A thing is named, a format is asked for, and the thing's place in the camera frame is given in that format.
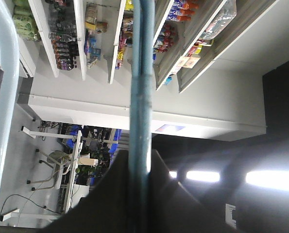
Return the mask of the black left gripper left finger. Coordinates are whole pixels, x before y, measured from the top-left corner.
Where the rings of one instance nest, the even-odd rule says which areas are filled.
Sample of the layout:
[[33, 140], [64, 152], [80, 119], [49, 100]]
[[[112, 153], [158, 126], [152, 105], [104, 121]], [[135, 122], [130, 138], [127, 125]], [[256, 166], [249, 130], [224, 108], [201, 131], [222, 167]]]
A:
[[118, 153], [97, 186], [42, 233], [133, 233], [129, 152]]

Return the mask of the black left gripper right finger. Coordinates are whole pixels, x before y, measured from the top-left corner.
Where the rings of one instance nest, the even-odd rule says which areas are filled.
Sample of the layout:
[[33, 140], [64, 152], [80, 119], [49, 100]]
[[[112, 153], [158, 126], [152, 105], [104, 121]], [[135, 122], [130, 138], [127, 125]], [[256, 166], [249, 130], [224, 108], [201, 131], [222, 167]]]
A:
[[170, 171], [156, 150], [151, 153], [149, 177], [149, 233], [234, 233], [216, 214], [205, 208]]

